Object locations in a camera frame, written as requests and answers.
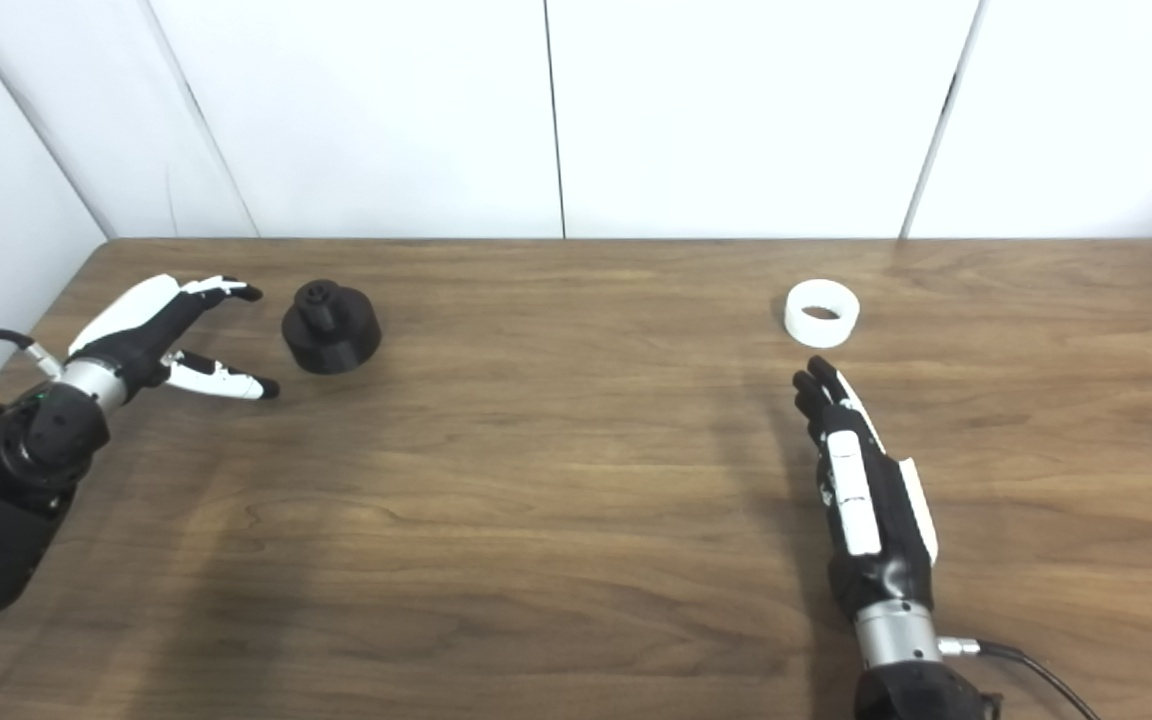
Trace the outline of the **white and black right hand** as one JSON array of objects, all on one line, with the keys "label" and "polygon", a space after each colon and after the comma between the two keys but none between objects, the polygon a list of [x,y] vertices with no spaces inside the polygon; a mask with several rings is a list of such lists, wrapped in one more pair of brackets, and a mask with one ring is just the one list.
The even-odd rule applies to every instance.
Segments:
[{"label": "white and black right hand", "polygon": [[829,361],[810,357],[791,384],[817,450],[833,600],[850,619],[876,602],[934,609],[938,546],[915,467],[888,454],[859,393]]}]

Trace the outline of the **white and black left hand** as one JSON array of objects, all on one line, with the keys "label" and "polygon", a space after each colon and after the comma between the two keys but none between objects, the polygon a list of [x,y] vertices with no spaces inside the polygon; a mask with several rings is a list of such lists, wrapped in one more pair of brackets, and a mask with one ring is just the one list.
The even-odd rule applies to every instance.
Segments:
[{"label": "white and black left hand", "polygon": [[225,300],[256,302],[262,291],[229,275],[179,282],[169,274],[132,286],[88,323],[69,346],[58,381],[91,397],[104,414],[142,389],[170,386],[196,395],[271,400],[274,379],[238,372],[179,340]]}]

